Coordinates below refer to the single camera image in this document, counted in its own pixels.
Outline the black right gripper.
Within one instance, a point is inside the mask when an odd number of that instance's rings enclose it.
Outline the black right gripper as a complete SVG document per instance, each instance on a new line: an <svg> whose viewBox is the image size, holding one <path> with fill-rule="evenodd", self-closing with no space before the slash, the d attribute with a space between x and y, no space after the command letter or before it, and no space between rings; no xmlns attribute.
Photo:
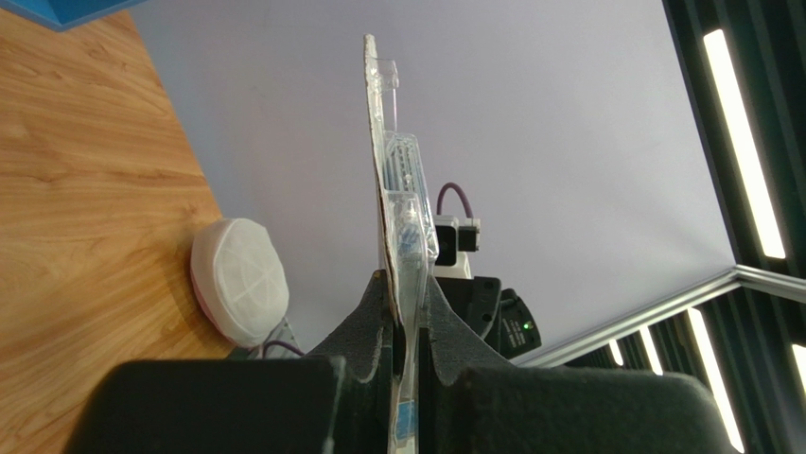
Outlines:
<svg viewBox="0 0 806 454"><path fill-rule="evenodd" d="M502 291L499 278L436 278L453 311L484 341L498 341L500 354L513 359L542 345L534 317L512 289Z"/></svg>

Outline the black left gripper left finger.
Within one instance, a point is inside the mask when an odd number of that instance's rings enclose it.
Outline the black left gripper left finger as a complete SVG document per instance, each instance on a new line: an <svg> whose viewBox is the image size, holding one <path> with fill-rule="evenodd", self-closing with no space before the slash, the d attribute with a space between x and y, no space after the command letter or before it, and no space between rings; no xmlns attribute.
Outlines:
<svg viewBox="0 0 806 454"><path fill-rule="evenodd" d="M393 342L387 276L307 355L137 360L91 393L68 453L385 453Z"/></svg>

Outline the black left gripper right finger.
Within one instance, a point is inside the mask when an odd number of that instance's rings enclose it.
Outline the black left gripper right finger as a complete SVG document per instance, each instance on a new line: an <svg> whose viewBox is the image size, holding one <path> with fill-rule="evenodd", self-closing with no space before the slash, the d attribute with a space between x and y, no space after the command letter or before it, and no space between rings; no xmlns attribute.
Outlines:
<svg viewBox="0 0 806 454"><path fill-rule="evenodd" d="M729 453L709 390L681 374L520 368L426 287L422 453Z"/></svg>

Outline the clear blue razor blister pack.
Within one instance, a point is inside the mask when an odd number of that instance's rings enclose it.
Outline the clear blue razor blister pack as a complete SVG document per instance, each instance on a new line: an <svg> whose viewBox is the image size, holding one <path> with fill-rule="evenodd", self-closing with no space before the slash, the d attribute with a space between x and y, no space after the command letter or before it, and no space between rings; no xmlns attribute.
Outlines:
<svg viewBox="0 0 806 454"><path fill-rule="evenodd" d="M376 38L363 38L364 83L376 173L383 258L394 320L390 447L419 450L419 328L426 287L437 252L419 147L398 131L396 63L377 53Z"/></svg>

